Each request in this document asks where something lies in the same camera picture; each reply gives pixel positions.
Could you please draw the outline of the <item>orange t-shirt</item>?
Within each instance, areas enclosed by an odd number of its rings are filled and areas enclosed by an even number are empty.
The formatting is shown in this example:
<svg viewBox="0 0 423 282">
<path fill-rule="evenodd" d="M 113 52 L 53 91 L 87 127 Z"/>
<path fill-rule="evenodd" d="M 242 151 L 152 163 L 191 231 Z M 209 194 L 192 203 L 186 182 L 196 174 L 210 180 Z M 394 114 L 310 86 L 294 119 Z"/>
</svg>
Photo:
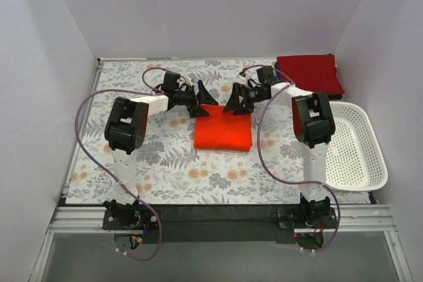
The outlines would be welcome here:
<svg viewBox="0 0 423 282">
<path fill-rule="evenodd" d="M 223 106 L 203 105 L 207 117 L 196 118 L 194 148 L 249 152 L 252 147 L 251 114 L 234 115 Z"/>
</svg>

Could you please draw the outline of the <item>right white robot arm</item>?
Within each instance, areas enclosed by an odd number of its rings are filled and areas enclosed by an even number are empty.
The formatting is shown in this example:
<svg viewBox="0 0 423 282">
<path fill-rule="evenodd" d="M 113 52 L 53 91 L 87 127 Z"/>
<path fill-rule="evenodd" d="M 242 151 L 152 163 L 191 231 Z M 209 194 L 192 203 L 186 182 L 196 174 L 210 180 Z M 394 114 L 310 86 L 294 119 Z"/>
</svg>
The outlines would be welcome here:
<svg viewBox="0 0 423 282">
<path fill-rule="evenodd" d="M 271 65 L 255 67 L 258 80 L 234 83 L 223 111 L 235 116 L 251 114 L 254 105 L 262 101 L 267 101 L 265 108 L 280 102 L 291 109 L 293 132 L 301 145 L 303 180 L 291 183 L 301 186 L 301 192 L 298 210 L 290 218 L 306 227 L 317 226 L 330 216 L 326 159 L 336 127 L 328 95 L 297 88 L 290 77 Z"/>
</svg>

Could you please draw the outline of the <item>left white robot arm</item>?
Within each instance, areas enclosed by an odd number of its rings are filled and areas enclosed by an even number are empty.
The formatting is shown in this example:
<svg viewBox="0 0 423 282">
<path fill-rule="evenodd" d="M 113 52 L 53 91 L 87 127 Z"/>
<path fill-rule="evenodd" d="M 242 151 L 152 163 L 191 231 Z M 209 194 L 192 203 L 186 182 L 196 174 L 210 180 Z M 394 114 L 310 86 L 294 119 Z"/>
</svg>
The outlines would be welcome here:
<svg viewBox="0 0 423 282">
<path fill-rule="evenodd" d="M 152 95 L 115 99 L 104 132 L 112 150 L 116 177 L 116 194 L 111 201 L 104 202 L 111 219 L 125 229 L 138 229 L 143 222 L 136 199 L 135 166 L 138 149 L 145 140 L 147 120 L 175 106 L 186 107 L 191 118 L 207 117 L 209 112 L 204 106 L 218 104 L 201 80 L 194 86 L 171 71 L 165 73 Z"/>
</svg>

